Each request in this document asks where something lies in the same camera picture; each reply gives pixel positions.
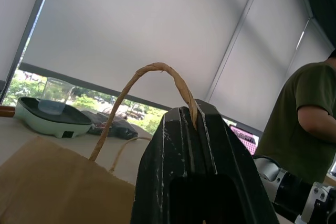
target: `white window shade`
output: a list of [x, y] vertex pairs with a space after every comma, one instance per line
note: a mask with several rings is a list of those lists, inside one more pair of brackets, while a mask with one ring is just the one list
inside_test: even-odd
[[321, 36], [314, 22], [309, 21], [293, 63], [288, 69], [286, 79], [303, 65], [326, 60], [331, 51], [332, 49]]
[[307, 20], [302, 0], [254, 0], [210, 103], [263, 131]]
[[7, 79], [34, 3], [35, 0], [0, 0], [0, 86]]
[[[166, 62], [204, 99], [247, 0], [46, 0], [23, 64], [121, 91]], [[183, 104], [171, 77], [148, 73], [131, 95]]]

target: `clear glass container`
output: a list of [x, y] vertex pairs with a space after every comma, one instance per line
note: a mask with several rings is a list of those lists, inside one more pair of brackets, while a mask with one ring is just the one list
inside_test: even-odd
[[65, 81], [48, 77], [38, 104], [39, 110], [52, 115], [61, 115], [74, 87]]

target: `bag handle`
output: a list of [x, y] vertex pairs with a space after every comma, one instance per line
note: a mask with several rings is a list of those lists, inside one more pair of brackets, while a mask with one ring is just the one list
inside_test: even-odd
[[152, 139], [149, 138], [149, 137], [141, 137], [141, 136], [137, 136], [137, 137], [131, 138], [131, 139], [127, 140], [125, 143], [123, 143], [123, 145], [122, 145], [122, 146], [120, 147], [120, 149], [118, 150], [117, 156], [115, 157], [115, 159], [114, 159], [114, 161], [113, 161], [113, 164], [112, 164], [112, 166], [111, 166], [111, 169], [109, 170], [110, 173], [113, 173], [113, 172], [114, 172], [114, 170], [115, 170], [115, 168], [116, 168], [116, 166], [117, 166], [117, 163], [118, 163], [118, 161], [119, 161], [119, 157], [120, 157], [122, 151], [125, 149], [126, 145], [128, 145], [128, 143], [133, 142], [133, 141], [138, 140], [138, 139], [145, 139], [145, 140], [148, 140], [148, 141], [152, 140]]
[[140, 77], [142, 77], [145, 73], [147, 73], [149, 71], [165, 71], [173, 77], [175, 85], [176, 85], [181, 97], [183, 98], [183, 100], [185, 101], [185, 103], [189, 107], [190, 116], [191, 116], [194, 128], [197, 129], [196, 128], [197, 105], [196, 105], [195, 99], [193, 98], [193, 95], [191, 94], [191, 92], [190, 92], [187, 84], [185, 83], [185, 81], [182, 79], [182, 77], [173, 68], [171, 68], [167, 64], [162, 63], [162, 62], [152, 63], [152, 64], [149, 64], [145, 67], [140, 68], [137, 72], [135, 72], [135, 75], [126, 84], [124, 89], [121, 91], [120, 95], [118, 96], [118, 98], [117, 98], [117, 100], [116, 100], [116, 102], [115, 102], [115, 104], [112, 108], [111, 114], [110, 114], [110, 116], [107, 120], [105, 128], [104, 128], [103, 132], [101, 133], [101, 135], [99, 137], [99, 140], [98, 140], [93, 152], [91, 153], [91, 156], [90, 156], [89, 160], [96, 161], [96, 158], [97, 158], [101, 148], [103, 147], [103, 144], [105, 142], [105, 139], [107, 137], [110, 126], [112, 124], [113, 118], [115, 116], [115, 113], [117, 112], [117, 109], [118, 109], [119, 105], [121, 104], [124, 97], [128, 94], [131, 87], [136, 83], [136, 81]]

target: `white table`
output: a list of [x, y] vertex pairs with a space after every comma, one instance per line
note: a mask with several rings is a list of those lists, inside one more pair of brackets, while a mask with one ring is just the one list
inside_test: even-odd
[[[134, 125], [134, 128], [138, 131], [140, 137], [152, 137], [151, 134], [138, 126]], [[0, 165], [3, 164], [27, 141], [38, 135], [39, 134], [37, 132], [32, 131], [22, 121], [13, 118], [0, 118]], [[56, 138], [45, 135], [41, 136], [87, 158], [90, 156], [99, 138], [99, 136], [90, 134], [85, 134], [75, 138]], [[97, 157], [96, 162], [106, 169], [109, 169], [118, 150], [120, 149], [120, 146], [124, 142], [125, 140], [121, 140], [119, 138], [108, 137]], [[148, 142], [148, 140], [137, 140], [127, 145], [114, 172], [117, 177], [135, 185], [140, 158], [147, 147]], [[280, 224], [291, 223], [281, 216], [278, 216], [278, 218]]]

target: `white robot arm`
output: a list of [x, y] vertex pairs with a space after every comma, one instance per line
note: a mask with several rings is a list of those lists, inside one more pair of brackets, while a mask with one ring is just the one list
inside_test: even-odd
[[268, 157], [254, 161], [269, 200], [295, 214], [295, 224], [336, 224], [336, 188], [307, 184]]

